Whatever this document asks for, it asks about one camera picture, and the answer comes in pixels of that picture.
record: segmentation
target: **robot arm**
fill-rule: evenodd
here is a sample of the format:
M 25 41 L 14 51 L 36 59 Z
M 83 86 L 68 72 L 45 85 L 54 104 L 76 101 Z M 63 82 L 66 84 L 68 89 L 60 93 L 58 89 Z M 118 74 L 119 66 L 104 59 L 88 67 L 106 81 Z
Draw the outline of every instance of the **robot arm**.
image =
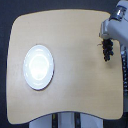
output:
M 128 48 L 128 1 L 120 1 L 110 18 L 102 22 L 100 37 L 103 39 L 104 50 L 108 44 L 110 45 L 106 42 L 111 42 L 111 39 L 118 40 Z M 107 52 L 104 51 L 104 55 L 105 61 L 110 60 L 110 55 L 113 55 L 111 54 L 111 48 Z

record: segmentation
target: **tabletop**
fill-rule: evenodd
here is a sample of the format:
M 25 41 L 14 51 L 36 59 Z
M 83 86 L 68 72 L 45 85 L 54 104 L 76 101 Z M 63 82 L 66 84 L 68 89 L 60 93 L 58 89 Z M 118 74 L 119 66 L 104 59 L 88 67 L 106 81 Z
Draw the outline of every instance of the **tabletop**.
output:
M 43 11 L 20 16 L 13 24 L 7 60 L 7 115 L 12 124 L 55 112 L 88 113 L 103 119 L 123 114 L 120 46 L 104 61 L 99 31 L 109 14 L 90 10 Z M 35 91 L 24 78 L 29 49 L 43 45 L 55 71 L 47 88 Z

